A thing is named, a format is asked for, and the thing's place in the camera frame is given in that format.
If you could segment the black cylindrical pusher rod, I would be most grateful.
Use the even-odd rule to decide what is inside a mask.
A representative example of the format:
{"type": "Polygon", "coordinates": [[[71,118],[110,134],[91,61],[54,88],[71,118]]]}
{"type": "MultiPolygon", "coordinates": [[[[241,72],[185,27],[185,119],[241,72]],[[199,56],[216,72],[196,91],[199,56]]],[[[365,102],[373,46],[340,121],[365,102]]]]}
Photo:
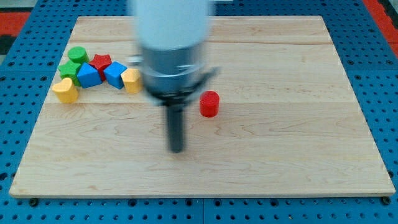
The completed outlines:
{"type": "Polygon", "coordinates": [[[184,108],[182,105],[169,105],[165,111],[169,149],[173,153],[180,153],[185,147],[184,108]]]}

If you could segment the grey metal wrist flange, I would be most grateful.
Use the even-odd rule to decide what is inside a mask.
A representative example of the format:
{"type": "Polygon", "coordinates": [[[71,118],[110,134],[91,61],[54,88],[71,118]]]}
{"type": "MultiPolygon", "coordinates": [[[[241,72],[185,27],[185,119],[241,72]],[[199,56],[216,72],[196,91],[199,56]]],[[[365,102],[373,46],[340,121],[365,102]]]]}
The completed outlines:
{"type": "Polygon", "coordinates": [[[159,50],[138,46],[139,53],[127,58],[137,66],[147,96],[159,106],[188,105],[217,76],[219,67],[205,68],[205,44],[159,50]]]}

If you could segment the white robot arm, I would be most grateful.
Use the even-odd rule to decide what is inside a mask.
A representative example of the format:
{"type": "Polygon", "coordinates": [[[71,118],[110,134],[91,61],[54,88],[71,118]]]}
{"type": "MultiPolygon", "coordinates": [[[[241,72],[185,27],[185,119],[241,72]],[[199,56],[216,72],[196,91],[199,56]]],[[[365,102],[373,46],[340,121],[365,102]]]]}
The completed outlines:
{"type": "Polygon", "coordinates": [[[138,65],[146,93],[165,108],[168,148],[185,149],[184,109],[196,100],[218,68],[205,70],[206,40],[214,2],[131,1],[138,65]]]}

